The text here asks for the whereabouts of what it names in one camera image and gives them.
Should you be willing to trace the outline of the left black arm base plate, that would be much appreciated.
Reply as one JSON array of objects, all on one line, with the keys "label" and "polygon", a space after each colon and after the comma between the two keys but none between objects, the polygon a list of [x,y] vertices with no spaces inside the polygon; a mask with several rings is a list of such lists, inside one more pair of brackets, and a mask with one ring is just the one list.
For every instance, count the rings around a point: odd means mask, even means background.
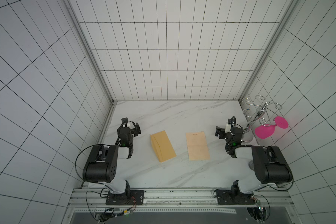
[{"label": "left black arm base plate", "polygon": [[130,190],[123,194],[108,194],[106,205],[143,205],[144,200],[143,190]]}]

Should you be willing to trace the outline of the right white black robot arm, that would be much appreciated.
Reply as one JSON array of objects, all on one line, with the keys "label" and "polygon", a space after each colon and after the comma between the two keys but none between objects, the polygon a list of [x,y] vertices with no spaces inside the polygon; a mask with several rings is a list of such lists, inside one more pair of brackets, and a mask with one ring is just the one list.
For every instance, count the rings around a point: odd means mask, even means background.
[{"label": "right white black robot arm", "polygon": [[243,133],[234,116],[228,119],[225,128],[217,126],[215,130],[215,136],[225,140],[228,155],[234,159],[246,159],[252,166],[252,174],[232,184],[228,191],[231,198],[250,197],[271,183],[294,182],[293,173],[278,147],[243,144]]}]

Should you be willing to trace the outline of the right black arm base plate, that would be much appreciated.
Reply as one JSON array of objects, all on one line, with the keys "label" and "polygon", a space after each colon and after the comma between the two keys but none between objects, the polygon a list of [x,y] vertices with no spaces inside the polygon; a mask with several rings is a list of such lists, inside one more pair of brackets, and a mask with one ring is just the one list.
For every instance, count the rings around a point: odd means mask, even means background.
[{"label": "right black arm base plate", "polygon": [[217,199],[218,205],[254,205],[256,202],[251,194],[242,194],[239,191],[233,193],[231,190],[216,189],[213,196]]}]

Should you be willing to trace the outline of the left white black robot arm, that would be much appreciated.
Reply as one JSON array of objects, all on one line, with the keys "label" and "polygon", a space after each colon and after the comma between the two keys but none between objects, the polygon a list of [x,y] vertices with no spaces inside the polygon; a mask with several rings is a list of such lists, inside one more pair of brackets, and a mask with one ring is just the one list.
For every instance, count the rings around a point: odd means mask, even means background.
[{"label": "left white black robot arm", "polygon": [[117,129],[117,140],[113,145],[96,144],[84,166],[82,177],[85,182],[102,184],[108,190],[107,199],[114,203],[131,200],[128,181],[116,177],[118,160],[130,159],[133,155],[133,139],[141,134],[139,124],[122,118]]}]

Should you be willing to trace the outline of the tan kraft envelope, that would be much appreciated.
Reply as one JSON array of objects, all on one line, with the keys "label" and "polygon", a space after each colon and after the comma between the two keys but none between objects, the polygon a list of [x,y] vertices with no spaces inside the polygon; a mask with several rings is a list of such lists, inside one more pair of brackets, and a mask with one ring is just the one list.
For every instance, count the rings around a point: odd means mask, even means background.
[{"label": "tan kraft envelope", "polygon": [[150,135],[151,146],[159,162],[165,162],[176,157],[176,153],[165,131]]}]

